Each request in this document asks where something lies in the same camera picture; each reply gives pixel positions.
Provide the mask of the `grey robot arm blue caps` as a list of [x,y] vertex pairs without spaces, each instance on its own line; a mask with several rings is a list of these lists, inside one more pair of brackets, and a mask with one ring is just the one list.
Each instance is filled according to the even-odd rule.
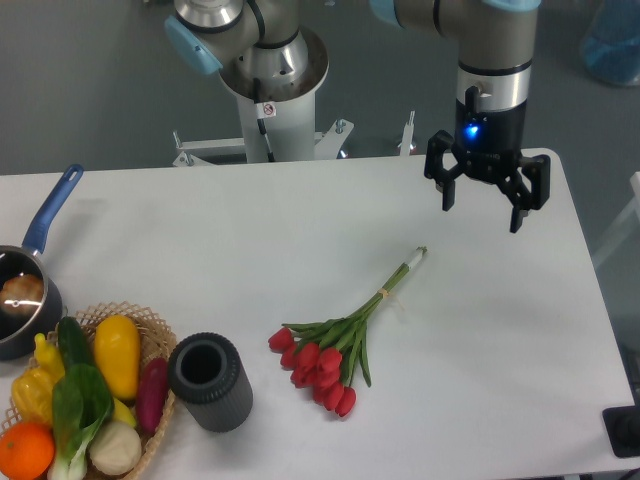
[[[431,30],[458,44],[453,132],[427,143],[424,174],[442,206],[467,176],[495,185],[512,206],[517,231],[550,195],[550,160],[521,144],[539,5],[535,1],[374,1],[372,12],[402,29]],[[295,1],[178,1],[165,20],[178,55],[203,75],[219,75],[235,95],[247,160],[311,160],[315,94],[328,54],[302,26]]]

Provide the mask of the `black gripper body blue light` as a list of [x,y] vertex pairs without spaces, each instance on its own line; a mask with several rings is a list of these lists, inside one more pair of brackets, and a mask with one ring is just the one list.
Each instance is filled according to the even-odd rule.
[[501,111],[475,111],[456,102],[453,178],[496,186],[522,184],[520,160],[527,101]]

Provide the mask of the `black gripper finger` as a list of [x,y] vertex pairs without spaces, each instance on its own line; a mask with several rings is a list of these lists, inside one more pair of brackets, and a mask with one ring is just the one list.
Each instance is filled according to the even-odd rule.
[[[454,166],[450,169],[444,166],[444,154],[447,152],[454,156]],[[464,167],[459,161],[460,153],[461,150],[456,145],[454,137],[444,130],[436,132],[427,142],[424,176],[433,180],[442,194],[443,211],[449,211],[453,207],[455,181],[464,173]]]
[[512,205],[509,231],[517,233],[531,210],[540,210],[550,197],[551,158],[518,154],[499,176],[498,188]]

